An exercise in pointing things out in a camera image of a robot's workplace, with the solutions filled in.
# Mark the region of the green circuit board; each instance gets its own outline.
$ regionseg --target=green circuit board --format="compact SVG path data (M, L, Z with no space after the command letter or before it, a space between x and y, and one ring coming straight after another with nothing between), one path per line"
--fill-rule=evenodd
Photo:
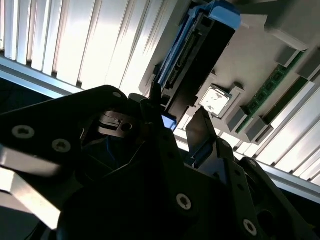
M303 56L304 52L299 52L299 54L294 58L288 67L278 65L274 71L271 73L269 78L265 81L263 86L254 95L251 101L244 107L247 117L235 131L237 134L241 132L242 129L247 125L249 120L254 116L258 109L265 103L265 101L271 96L271 94L277 89L281 82L288 75L290 70L297 64L300 58Z

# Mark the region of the metal grille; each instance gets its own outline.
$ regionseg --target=metal grille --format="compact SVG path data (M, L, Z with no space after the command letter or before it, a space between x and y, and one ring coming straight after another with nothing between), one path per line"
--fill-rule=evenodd
M159 42L176 35L163 36L166 26L178 29L189 3L0 0L0 48L5 58L71 86L112 85L125 94L139 93Z

